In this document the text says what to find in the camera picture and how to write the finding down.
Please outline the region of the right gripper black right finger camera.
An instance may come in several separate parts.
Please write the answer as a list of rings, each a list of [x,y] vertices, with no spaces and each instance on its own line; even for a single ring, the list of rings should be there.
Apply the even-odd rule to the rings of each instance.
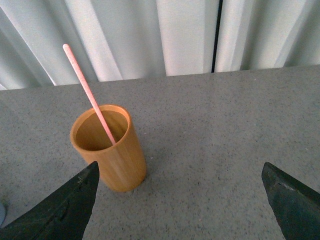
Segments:
[[[270,162],[261,179],[267,200],[286,240],[320,238],[320,194]]]

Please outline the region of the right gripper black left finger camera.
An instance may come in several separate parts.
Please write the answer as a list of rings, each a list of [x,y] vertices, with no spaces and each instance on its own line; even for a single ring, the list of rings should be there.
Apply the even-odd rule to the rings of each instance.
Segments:
[[[96,161],[0,230],[2,240],[81,240],[100,179]]]

